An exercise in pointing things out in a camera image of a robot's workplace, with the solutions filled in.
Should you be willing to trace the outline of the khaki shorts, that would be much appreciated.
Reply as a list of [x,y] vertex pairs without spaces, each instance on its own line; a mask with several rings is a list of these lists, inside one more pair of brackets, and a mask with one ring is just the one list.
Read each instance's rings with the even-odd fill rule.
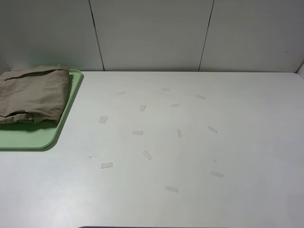
[[69,69],[38,66],[0,76],[1,124],[58,123],[67,103]]

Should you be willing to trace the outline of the green plastic tray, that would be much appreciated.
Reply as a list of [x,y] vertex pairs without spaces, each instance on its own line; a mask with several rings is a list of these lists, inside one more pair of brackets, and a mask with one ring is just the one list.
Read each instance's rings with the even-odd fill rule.
[[44,151],[53,145],[60,136],[77,92],[83,81],[81,71],[69,72],[69,86],[66,106],[58,123],[13,123],[0,126],[1,151]]

